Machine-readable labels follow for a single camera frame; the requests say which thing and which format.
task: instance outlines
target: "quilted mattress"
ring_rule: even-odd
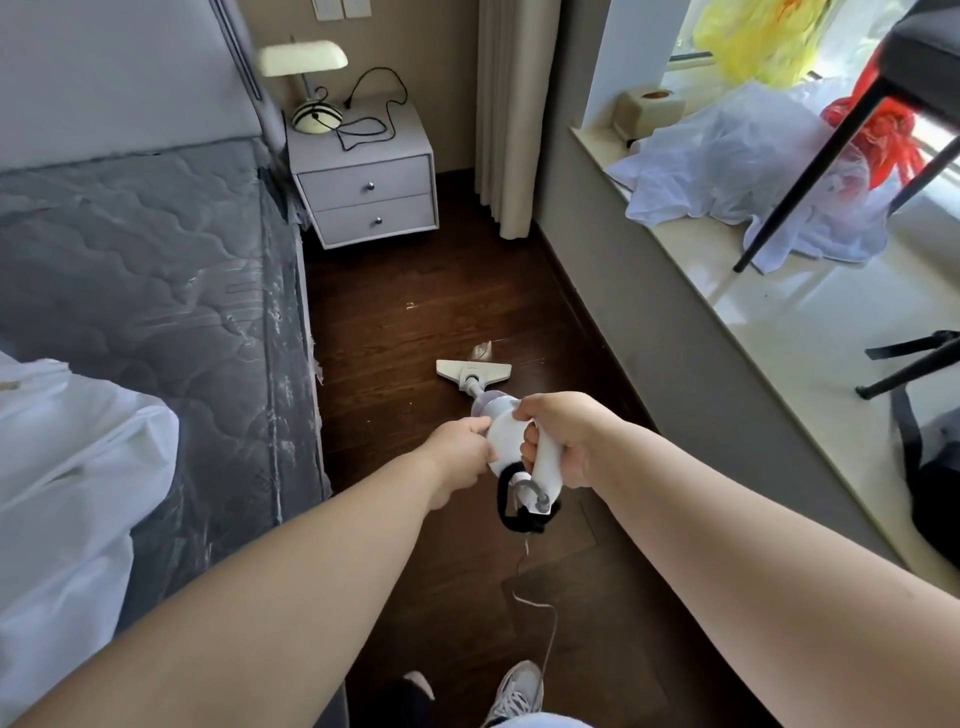
[[[132,533],[123,628],[320,502],[299,231],[262,144],[0,176],[0,350],[162,398],[170,494]]]

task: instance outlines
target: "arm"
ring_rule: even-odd
[[[564,483],[607,502],[784,726],[960,725],[960,601],[586,395],[516,416],[569,447]]]
[[[50,691],[27,726],[313,725],[423,517],[486,469],[490,418],[420,448],[196,579]]]

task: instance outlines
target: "nightstand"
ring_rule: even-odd
[[[389,95],[354,99],[344,124],[364,116],[387,123]],[[413,102],[390,104],[396,136],[344,152],[337,134],[306,134],[287,125],[287,149],[300,198],[325,249],[440,226],[433,149]],[[375,131],[361,122],[353,131]],[[344,136],[347,146],[379,136]]]

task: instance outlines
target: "dark wood floor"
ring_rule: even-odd
[[[511,394],[578,389],[643,417],[567,302],[539,235],[499,239],[470,173],[441,176],[439,195],[439,231],[308,263],[335,490],[466,416],[468,398],[437,377],[434,361],[466,359],[488,340],[495,361],[514,365],[502,385]],[[427,518],[349,674],[354,717],[383,682],[419,669],[436,691],[441,725],[476,728],[503,672],[542,660],[548,619],[516,603],[516,592],[560,614],[544,710],[597,728],[776,725],[596,495],[567,492],[517,573],[523,540],[497,519],[493,487],[487,477]]]

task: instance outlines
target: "curtain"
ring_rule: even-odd
[[[530,232],[560,4],[480,0],[474,189],[508,239]]]

